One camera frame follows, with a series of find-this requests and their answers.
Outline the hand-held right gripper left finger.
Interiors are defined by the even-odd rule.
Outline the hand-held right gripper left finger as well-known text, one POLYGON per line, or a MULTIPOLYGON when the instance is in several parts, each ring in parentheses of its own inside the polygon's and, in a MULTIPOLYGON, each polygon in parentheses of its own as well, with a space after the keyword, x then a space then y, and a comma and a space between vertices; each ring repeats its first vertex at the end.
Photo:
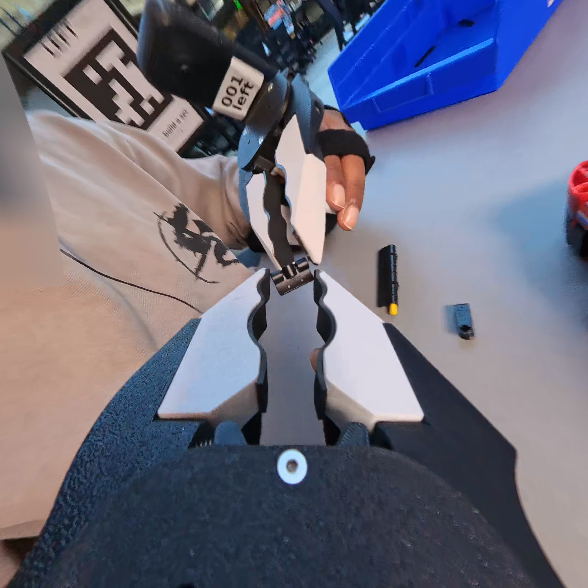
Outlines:
POLYGON ((260 269, 207 310, 158 408, 162 420, 230 420, 246 425, 268 406, 270 272, 260 269))

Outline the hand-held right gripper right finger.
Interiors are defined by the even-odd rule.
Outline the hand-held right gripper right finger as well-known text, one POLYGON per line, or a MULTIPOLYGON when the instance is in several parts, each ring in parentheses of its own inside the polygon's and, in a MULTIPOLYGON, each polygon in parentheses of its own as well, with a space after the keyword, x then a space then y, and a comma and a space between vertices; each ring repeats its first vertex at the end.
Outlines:
POLYGON ((378 423, 420 423, 424 412, 384 322, 323 270, 313 298, 323 346, 317 356, 318 419, 340 430, 351 422, 373 432, 378 423))

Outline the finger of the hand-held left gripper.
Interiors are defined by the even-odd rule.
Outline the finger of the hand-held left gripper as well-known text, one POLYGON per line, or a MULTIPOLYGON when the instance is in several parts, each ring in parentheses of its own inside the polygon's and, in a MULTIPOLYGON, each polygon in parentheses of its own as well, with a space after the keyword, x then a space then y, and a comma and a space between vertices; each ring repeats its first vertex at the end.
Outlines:
POLYGON ((312 263, 320 265, 326 236, 326 165, 305 151, 297 115, 282 131, 275 162, 285 174, 290 233, 312 263))
POLYGON ((252 175, 246 185, 250 225, 278 271, 294 262, 282 214, 282 187, 270 173, 252 175))

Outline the long black lego axle assembly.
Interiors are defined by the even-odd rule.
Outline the long black lego axle assembly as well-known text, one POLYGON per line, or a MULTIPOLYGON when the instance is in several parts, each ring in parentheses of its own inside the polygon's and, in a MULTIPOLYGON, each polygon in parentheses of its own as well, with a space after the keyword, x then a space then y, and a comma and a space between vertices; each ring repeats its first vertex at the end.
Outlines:
POLYGON ((399 311, 398 254, 395 245, 378 252, 377 306, 385 307, 391 316, 399 311))

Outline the person's left forearm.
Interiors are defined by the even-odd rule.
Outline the person's left forearm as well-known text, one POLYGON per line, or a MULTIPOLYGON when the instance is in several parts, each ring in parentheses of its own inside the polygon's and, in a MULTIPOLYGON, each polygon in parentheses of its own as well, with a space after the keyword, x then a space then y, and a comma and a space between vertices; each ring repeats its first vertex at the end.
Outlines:
POLYGON ((146 131, 114 122, 92 122, 51 111, 26 118, 46 171, 81 180, 81 194, 105 189, 146 204, 172 196, 202 219, 230 249, 246 247, 251 232, 239 201, 235 157, 184 159, 146 131))

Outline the black lego axle connector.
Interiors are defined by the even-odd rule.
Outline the black lego axle connector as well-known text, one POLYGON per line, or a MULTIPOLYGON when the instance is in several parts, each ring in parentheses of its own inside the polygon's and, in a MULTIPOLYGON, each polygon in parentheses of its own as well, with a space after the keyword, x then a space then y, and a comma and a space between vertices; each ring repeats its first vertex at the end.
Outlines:
POLYGON ((448 332, 465 341, 475 338, 472 312, 468 303, 446 305, 444 311, 448 332))

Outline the red white lego race car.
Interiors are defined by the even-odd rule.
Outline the red white lego race car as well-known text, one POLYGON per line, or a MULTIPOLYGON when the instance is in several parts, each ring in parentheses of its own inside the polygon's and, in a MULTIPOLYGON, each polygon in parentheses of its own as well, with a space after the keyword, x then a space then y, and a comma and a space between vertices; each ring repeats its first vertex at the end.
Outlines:
POLYGON ((569 176, 564 222, 566 242, 587 259, 587 161, 579 163, 569 176))

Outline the person's left hand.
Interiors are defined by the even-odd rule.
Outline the person's left hand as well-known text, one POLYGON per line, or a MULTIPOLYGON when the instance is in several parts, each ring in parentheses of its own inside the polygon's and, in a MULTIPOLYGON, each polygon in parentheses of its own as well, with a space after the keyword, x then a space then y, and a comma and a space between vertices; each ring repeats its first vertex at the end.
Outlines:
POLYGON ((341 112, 326 107, 319 136, 332 149, 322 150, 326 166, 326 202, 336 212, 345 231, 357 225, 364 202, 366 173, 371 154, 364 138, 347 123, 341 112))

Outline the black white marker board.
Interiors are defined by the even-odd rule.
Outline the black white marker board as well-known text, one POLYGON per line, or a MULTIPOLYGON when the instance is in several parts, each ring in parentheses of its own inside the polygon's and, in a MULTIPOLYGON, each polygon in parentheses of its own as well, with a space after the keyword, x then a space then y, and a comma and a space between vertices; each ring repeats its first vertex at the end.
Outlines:
POLYGON ((138 32, 120 1, 43 1, 2 49, 5 60, 69 114, 144 130, 183 154, 203 118, 138 67, 138 32))

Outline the person's beige sweatshirt torso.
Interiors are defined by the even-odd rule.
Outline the person's beige sweatshirt torso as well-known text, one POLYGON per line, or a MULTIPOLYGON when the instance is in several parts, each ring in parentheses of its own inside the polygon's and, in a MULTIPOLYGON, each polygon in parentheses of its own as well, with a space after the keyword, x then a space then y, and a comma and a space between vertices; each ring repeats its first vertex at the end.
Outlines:
POLYGON ((250 275, 226 251, 246 225, 226 196, 53 202, 64 283, 1 293, 1 540, 39 535, 86 434, 189 320, 250 275))

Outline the blue plastic bin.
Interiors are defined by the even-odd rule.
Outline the blue plastic bin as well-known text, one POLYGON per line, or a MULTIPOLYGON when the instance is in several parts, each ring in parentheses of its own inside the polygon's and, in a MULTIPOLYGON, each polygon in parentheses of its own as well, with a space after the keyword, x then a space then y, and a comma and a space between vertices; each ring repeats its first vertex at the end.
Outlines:
POLYGON ((342 113, 380 128, 498 90, 562 1, 386 1, 328 68, 342 113))

